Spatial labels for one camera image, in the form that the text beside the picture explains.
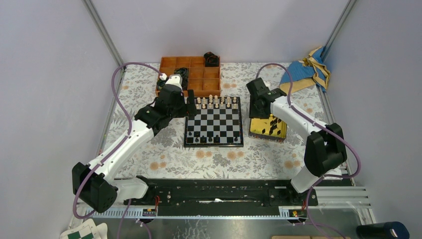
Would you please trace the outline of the gold tin of black pieces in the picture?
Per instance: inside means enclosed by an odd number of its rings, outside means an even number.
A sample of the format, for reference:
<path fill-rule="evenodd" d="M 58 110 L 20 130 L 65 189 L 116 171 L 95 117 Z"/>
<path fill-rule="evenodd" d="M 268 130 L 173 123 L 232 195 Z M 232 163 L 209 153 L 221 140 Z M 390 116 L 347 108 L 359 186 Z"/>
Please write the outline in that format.
<path fill-rule="evenodd" d="M 287 124 L 270 115 L 269 118 L 250 118 L 249 136 L 262 140 L 283 142 L 287 136 Z"/>

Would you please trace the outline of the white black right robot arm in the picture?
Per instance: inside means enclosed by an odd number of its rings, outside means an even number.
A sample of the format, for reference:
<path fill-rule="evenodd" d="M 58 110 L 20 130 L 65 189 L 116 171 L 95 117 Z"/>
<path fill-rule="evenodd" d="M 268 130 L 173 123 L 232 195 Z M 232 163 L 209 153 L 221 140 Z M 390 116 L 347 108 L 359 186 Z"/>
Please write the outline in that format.
<path fill-rule="evenodd" d="M 304 167 L 290 180 L 285 192 L 288 203 L 298 205 L 305 199 L 305 191 L 327 172 L 347 159 L 342 128 L 312 118 L 291 102 L 281 89 L 270 90 L 261 78 L 247 83 L 250 93 L 251 118 L 268 119 L 275 116 L 298 133 L 305 142 Z"/>

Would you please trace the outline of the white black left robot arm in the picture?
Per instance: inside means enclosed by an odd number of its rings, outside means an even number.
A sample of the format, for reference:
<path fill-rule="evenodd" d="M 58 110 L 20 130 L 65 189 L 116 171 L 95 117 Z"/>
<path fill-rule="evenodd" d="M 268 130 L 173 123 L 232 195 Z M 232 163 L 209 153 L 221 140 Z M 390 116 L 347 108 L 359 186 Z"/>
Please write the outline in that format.
<path fill-rule="evenodd" d="M 101 155 L 87 164 L 78 162 L 72 169 L 74 204 L 82 200 L 94 211 L 103 213 L 116 201 L 137 199 L 147 205 L 154 200 L 153 189 L 138 177 L 115 179 L 117 172 L 137 149 L 174 118 L 195 116 L 197 107 L 193 90 L 184 95 L 181 88 L 165 85 L 154 101 L 142 107 L 130 122 L 128 130 Z"/>

